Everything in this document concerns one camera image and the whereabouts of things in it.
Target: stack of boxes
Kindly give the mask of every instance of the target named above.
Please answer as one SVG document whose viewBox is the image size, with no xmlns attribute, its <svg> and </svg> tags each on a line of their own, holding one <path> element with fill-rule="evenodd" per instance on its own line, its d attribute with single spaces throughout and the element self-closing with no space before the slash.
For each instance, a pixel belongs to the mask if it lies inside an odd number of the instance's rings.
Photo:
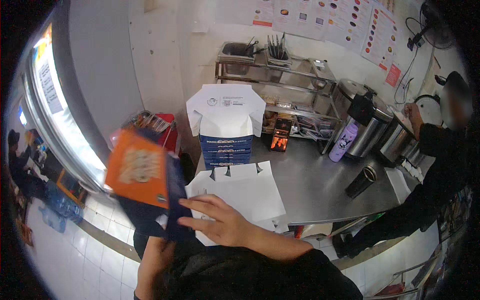
<svg viewBox="0 0 480 300">
<path fill-rule="evenodd" d="M 253 135 L 224 139 L 200 135 L 200 147 L 204 154 L 205 168 L 248 164 Z"/>
<path fill-rule="evenodd" d="M 260 136 L 265 102 L 246 84 L 204 84 L 187 101 L 205 168 L 248 164 L 253 136 Z"/>
</svg>

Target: person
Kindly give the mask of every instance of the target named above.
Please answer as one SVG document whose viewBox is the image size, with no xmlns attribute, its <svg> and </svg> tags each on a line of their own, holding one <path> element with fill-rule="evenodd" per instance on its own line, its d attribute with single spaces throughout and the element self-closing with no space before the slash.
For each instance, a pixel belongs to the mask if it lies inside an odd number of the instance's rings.
<svg viewBox="0 0 480 300">
<path fill-rule="evenodd" d="M 28 146 L 20 156 L 17 156 L 18 141 L 20 133 L 15 130 L 10 130 L 8 133 L 8 169 L 13 181 L 22 191 L 25 197 L 45 198 L 45 183 L 40 178 L 29 174 L 25 169 L 28 158 L 31 154 L 31 147 L 38 137 L 36 131 L 31 132 Z"/>
<path fill-rule="evenodd" d="M 340 255 L 357 256 L 365 248 L 383 240 L 409 236 L 431 225 L 443 205 L 465 187 L 468 180 L 467 125 L 472 115 L 472 98 L 467 83 L 457 72 L 448 75 L 440 100 L 446 129 L 424 123 L 417 104 L 407 104 L 405 113 L 412 124 L 420 152 L 435 157 L 435 162 L 400 206 L 362 228 L 345 243 L 336 239 Z"/>
<path fill-rule="evenodd" d="M 214 220 L 181 217 L 219 246 L 149 237 L 134 299 L 362 299 L 320 250 L 249 223 L 214 195 L 180 199 Z"/>
</svg>

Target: black cup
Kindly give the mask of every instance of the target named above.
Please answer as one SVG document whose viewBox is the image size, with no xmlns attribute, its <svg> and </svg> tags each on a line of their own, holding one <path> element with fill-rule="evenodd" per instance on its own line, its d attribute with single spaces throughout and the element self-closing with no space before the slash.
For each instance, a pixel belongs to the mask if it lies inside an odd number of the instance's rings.
<svg viewBox="0 0 480 300">
<path fill-rule="evenodd" d="M 371 166 L 364 166 L 359 175 L 345 189 L 350 198 L 355 198 L 377 180 L 377 174 Z"/>
</svg>

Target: purple water bottle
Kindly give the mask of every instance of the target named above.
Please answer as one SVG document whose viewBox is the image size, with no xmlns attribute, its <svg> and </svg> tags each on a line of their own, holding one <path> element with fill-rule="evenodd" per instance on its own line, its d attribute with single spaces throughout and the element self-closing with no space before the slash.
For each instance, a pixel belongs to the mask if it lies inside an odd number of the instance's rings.
<svg viewBox="0 0 480 300">
<path fill-rule="evenodd" d="M 350 148 L 353 140 L 357 137 L 358 127 L 354 123 L 350 123 L 342 132 L 328 157 L 334 161 L 339 161 L 343 154 Z"/>
</svg>

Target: orange box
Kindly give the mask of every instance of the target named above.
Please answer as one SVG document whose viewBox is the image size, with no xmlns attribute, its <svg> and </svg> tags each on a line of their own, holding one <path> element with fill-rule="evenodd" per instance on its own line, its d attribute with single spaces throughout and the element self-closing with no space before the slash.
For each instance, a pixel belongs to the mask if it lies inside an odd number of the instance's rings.
<svg viewBox="0 0 480 300">
<path fill-rule="evenodd" d="M 108 158 L 107 177 L 116 195 L 168 209 L 165 150 L 132 130 L 122 130 Z"/>
</svg>

